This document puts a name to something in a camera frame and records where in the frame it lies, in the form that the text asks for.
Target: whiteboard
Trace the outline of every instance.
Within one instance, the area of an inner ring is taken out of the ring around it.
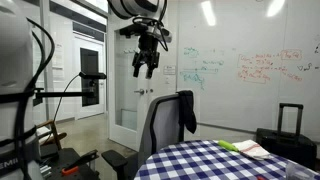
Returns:
[[[267,17],[271,0],[210,0],[214,26],[204,1],[179,3],[178,90],[194,92],[197,120],[275,129],[279,103],[303,104],[302,133],[320,141],[320,1],[286,0]],[[285,116],[294,131],[296,111]]]

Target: white door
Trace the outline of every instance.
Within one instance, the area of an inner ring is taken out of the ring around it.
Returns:
[[[74,62],[76,72],[105,73],[104,45],[80,35],[74,37]],[[77,78],[77,91],[89,92],[91,80]],[[76,119],[104,113],[106,80],[94,80],[94,98],[77,97]]]
[[[109,138],[138,151],[149,105],[146,65],[133,77],[132,60],[137,38],[109,34]]]

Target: checkered tablecloth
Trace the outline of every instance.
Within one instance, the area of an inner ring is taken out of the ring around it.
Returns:
[[[137,172],[140,179],[285,179],[288,160],[272,155],[257,161],[229,152],[214,141],[188,141],[152,155]]]

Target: black suitcase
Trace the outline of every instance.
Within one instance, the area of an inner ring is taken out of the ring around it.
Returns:
[[[298,108],[296,133],[281,132],[283,108]],[[280,103],[278,130],[258,128],[256,141],[270,153],[295,161],[312,170],[315,169],[317,146],[300,134],[303,105]]]

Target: black office chair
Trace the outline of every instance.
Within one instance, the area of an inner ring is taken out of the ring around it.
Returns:
[[[128,158],[113,150],[101,154],[117,172],[118,180],[134,179],[152,154],[184,140],[184,127],[179,125],[179,116],[178,94],[159,97],[150,104],[138,153]]]

